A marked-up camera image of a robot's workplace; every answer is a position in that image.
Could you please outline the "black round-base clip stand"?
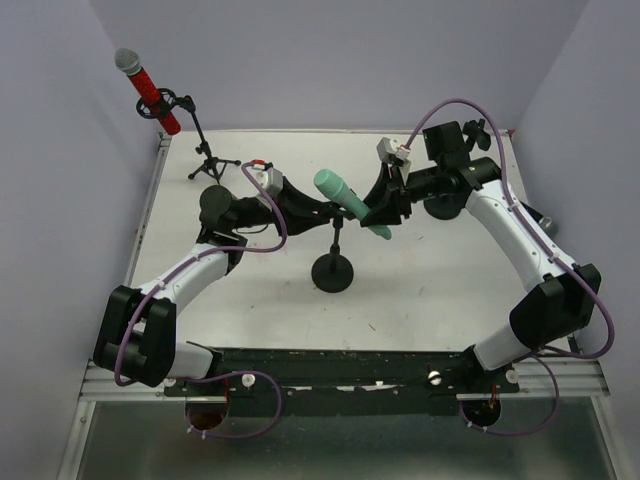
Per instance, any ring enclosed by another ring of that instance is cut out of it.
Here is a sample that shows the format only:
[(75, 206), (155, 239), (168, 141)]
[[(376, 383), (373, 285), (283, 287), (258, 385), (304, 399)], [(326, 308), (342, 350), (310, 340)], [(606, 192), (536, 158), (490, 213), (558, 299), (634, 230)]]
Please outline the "black round-base clip stand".
[(338, 214), (332, 221), (334, 235), (329, 252), (320, 256), (312, 265), (311, 279), (314, 285), (325, 293), (345, 291), (354, 280), (351, 262), (341, 254), (340, 233), (344, 226), (344, 216)]

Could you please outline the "black glitter microphone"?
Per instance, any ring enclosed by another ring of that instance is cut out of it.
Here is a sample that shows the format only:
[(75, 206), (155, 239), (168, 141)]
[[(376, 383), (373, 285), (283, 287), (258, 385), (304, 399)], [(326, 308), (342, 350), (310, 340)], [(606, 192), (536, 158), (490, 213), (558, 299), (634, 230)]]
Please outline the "black glitter microphone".
[(529, 206), (526, 203), (522, 203), (522, 206), (526, 212), (532, 217), (532, 219), (539, 225), (539, 227), (549, 236), (552, 237), (557, 232), (557, 225), (553, 219), (549, 216), (543, 215), (538, 210)]

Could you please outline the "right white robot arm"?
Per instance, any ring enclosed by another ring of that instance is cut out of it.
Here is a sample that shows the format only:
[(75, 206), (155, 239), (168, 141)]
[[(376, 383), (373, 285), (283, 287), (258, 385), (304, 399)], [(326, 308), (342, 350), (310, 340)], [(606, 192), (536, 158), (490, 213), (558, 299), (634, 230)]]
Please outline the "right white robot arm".
[(506, 324), (468, 347), (455, 367), (459, 379), (471, 380), (534, 353), (550, 342), (588, 325), (592, 294), (601, 275), (592, 264), (579, 265), (555, 246), (539, 222), (541, 215), (520, 202), (503, 169), (491, 158), (472, 159), (488, 151), (491, 137), (484, 120), (456, 121), (423, 130), (430, 168), (412, 171), (409, 150), (384, 137), (377, 145), (382, 163), (376, 183), (365, 197), (367, 227), (399, 225), (421, 203), (438, 220), (468, 211), (496, 241), (515, 268), (525, 297)]

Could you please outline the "teal toy microphone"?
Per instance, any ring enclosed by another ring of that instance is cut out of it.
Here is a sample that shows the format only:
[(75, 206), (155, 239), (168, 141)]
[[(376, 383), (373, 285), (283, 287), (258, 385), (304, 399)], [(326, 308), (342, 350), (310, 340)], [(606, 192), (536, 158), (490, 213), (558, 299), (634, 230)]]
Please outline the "teal toy microphone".
[(326, 199), (352, 213), (357, 220), (363, 221), (369, 214), (370, 208), (354, 193), (344, 179), (332, 170), (319, 170), (313, 182)]

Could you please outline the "aluminium extrusion frame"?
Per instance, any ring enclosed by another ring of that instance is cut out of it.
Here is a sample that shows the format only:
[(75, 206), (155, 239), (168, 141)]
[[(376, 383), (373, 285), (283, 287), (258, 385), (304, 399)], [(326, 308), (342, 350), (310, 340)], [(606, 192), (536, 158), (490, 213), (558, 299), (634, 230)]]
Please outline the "aluminium extrusion frame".
[[(490, 333), (519, 291), (506, 258), (468, 215), (416, 215), (383, 241), (349, 228), (356, 279), (316, 291), (310, 268), (330, 231), (245, 260), (198, 298), (180, 336), (228, 346), (450, 352)], [(612, 479), (609, 396), (595, 363), (522, 363), (502, 400), (498, 438), (457, 416), (287, 416), (260, 437), (204, 440), (185, 402), (162, 387), (116, 386), (85, 373), (63, 477), (77, 479)]]

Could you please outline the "black tripod shock-mount stand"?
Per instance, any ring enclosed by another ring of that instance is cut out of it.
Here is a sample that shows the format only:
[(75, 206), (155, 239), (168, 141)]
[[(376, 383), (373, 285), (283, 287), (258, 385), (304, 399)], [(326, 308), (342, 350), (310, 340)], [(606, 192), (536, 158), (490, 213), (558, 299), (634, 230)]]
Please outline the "black tripod shock-mount stand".
[(196, 113), (196, 105), (191, 96), (177, 96), (171, 89), (160, 88), (155, 97), (147, 99), (140, 97), (136, 103), (136, 111), (139, 116), (149, 120), (156, 120), (169, 136), (175, 136), (181, 132), (181, 125), (173, 114), (175, 108), (180, 108), (191, 116), (200, 140), (200, 143), (195, 147), (195, 152), (204, 157), (202, 164), (188, 174), (188, 179), (194, 180), (198, 174), (203, 173), (220, 183), (227, 166), (239, 167), (241, 161), (222, 159), (213, 155), (209, 142), (206, 140), (201, 128)]

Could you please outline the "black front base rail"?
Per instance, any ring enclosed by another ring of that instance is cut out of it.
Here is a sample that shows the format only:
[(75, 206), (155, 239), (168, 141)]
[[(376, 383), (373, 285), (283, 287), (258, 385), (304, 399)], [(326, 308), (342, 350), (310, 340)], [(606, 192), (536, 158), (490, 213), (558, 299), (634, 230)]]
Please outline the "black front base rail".
[(458, 396), (518, 392), (507, 370), (486, 372), (468, 352), (224, 348), (207, 382), (179, 380), (164, 393), (190, 404), (219, 397), (237, 417), (448, 416)]

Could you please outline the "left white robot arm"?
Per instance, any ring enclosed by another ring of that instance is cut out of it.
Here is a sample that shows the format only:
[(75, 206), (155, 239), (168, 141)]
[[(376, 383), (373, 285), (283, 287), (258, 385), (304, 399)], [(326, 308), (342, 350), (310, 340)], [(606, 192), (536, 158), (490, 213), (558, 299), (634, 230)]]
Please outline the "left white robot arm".
[(283, 248), (249, 246), (241, 230), (273, 225), (281, 240), (329, 223), (339, 213), (295, 189), (287, 179), (259, 187), (253, 197), (235, 197), (213, 185), (199, 199), (201, 224), (186, 256), (158, 278), (109, 296), (93, 353), (94, 363), (113, 372), (121, 387), (154, 387), (165, 379), (200, 380), (213, 373), (220, 355), (214, 349), (177, 338), (178, 316), (206, 288), (229, 275), (246, 253)]

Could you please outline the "red microphone silver head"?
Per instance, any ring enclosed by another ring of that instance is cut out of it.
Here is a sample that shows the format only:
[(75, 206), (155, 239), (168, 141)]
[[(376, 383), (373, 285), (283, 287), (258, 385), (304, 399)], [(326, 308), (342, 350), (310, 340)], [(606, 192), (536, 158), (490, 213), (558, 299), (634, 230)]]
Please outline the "red microphone silver head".
[(151, 119), (157, 120), (167, 134), (178, 134), (181, 126), (163, 94), (142, 67), (139, 55), (131, 49), (119, 48), (114, 54), (114, 62), (139, 93), (142, 101), (140, 112), (149, 114)]

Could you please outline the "black round-base far stand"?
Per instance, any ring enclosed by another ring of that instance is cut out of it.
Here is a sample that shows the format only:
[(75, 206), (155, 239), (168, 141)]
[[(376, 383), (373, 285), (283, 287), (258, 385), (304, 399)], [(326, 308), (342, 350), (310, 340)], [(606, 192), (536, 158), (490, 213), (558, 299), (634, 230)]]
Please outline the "black round-base far stand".
[(426, 153), (435, 166), (435, 193), (423, 201), (426, 212), (438, 220), (456, 218), (479, 183), (471, 174), (470, 153), (476, 144), (487, 150), (490, 137), (485, 120), (471, 120), (463, 127), (451, 121), (422, 130)]

